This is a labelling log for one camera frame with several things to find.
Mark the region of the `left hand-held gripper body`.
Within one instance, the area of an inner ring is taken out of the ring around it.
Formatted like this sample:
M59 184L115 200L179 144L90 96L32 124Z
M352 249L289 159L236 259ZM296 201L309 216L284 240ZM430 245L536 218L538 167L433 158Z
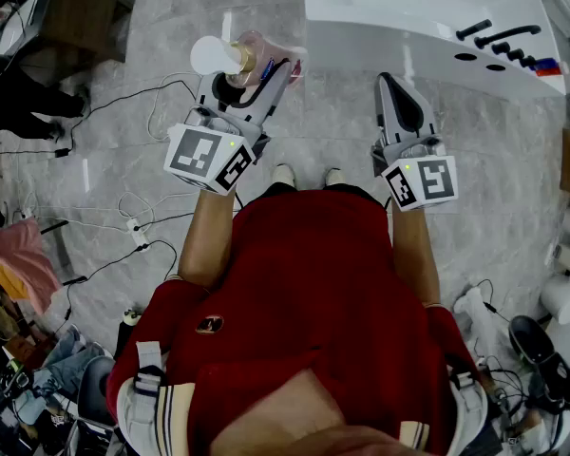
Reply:
M270 140L260 126L202 105L171 126L168 138L163 170L222 196L235 189Z

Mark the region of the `person's left white shoe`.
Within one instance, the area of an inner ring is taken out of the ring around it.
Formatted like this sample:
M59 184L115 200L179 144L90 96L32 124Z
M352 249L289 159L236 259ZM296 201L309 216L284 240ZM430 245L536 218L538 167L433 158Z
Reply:
M286 163L277 165L272 175L272 184L285 184L295 188L295 174L292 167Z

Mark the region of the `white plush towel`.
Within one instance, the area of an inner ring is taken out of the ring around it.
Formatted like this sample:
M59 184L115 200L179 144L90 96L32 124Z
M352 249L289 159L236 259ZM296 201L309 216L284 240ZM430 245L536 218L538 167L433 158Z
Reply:
M488 357L495 353L498 330L486 307L479 287L471 287L453 305L456 314L467 314L471 320L471 331L478 342L479 355Z

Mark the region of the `pink cloth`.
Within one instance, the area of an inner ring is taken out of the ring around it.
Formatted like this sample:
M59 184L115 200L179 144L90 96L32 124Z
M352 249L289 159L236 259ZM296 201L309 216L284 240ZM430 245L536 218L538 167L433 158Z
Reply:
M63 287L44 255L33 217L0 229L0 286L11 300L28 300L38 314L46 312L51 296Z

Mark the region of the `person's red shirt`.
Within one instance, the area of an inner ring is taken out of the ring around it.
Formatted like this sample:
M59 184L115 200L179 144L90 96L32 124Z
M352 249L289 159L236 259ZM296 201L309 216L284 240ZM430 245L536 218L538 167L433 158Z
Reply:
M452 456L478 372L395 271L392 209L307 190L233 214L210 289L163 282L108 408L140 456Z

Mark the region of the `person's black shorts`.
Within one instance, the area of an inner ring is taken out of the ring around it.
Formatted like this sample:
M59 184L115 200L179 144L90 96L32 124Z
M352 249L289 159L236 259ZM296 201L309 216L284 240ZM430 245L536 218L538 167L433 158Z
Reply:
M332 184L332 185L326 185L322 188L322 190L323 191L333 191L333 192L341 192L341 193L352 194L352 195L355 195L357 197L363 198L365 200L370 200L370 201L378 204L379 206L381 206L381 203L379 201L377 201L374 197L372 197L365 190L363 190L362 188L355 186L355 185L350 185L347 183L337 183L337 184ZM265 199L265 198L274 197L274 196L281 195L281 194L295 193L295 192L297 192L297 189L294 186L291 186L290 184L287 184L284 182L275 182L275 183L271 184L261 196L257 197L257 199L258 200L259 199Z

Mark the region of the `dark wooden cabinet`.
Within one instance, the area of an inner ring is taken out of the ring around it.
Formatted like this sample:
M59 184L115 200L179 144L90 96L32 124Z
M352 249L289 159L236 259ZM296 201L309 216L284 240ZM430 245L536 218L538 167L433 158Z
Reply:
M110 31L132 11L129 0L47 0L38 36L52 44L87 51L98 60L125 61Z

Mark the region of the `black parts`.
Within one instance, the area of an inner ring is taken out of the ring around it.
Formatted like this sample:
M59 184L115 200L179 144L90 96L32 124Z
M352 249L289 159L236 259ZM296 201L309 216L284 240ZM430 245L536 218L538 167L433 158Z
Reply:
M538 25L528 25L516 28L510 28L505 31L486 36L486 37L476 37L474 39L474 44L477 48L483 49L485 46L492 44L497 41L502 41L506 38L529 33L531 35L536 35L542 32L542 28Z

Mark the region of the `person's right forearm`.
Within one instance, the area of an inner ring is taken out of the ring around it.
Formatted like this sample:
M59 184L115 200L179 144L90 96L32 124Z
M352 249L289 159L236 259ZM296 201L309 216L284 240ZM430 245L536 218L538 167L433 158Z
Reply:
M392 205L392 251L395 271L425 306L441 303L440 281L425 212L402 212Z

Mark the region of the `person's left forearm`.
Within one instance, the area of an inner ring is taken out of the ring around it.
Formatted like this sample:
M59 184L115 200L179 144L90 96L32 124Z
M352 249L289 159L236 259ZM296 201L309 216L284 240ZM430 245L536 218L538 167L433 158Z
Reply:
M182 279L210 289L222 277L230 258L235 198L235 190L227 196L200 192L180 255Z

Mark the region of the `white cylinder container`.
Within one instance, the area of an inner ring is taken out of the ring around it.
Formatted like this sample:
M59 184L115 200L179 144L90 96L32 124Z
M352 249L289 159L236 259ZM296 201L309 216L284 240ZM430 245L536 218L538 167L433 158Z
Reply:
M570 276L552 275L541 292L541 304L560 324L570 324Z

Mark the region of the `red and blue packet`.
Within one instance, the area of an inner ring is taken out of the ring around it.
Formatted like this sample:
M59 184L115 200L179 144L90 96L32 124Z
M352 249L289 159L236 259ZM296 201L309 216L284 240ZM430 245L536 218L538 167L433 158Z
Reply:
M560 63L554 58L540 59L532 66L532 68L539 77L562 75Z

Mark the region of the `white power strip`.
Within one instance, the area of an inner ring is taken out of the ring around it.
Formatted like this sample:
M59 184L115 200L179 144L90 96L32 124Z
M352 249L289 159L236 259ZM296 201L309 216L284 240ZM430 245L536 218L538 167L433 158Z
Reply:
M149 241L139 222L135 218L130 218L126 222L126 226L129 234L132 236L134 242L136 243L136 250L145 250L149 246Z

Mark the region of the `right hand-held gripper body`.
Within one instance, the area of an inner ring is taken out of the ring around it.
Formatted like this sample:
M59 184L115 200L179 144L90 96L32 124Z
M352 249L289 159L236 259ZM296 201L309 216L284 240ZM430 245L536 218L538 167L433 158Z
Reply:
M385 180L400 210L425 208L459 198L455 158L440 135L370 149L374 175Z

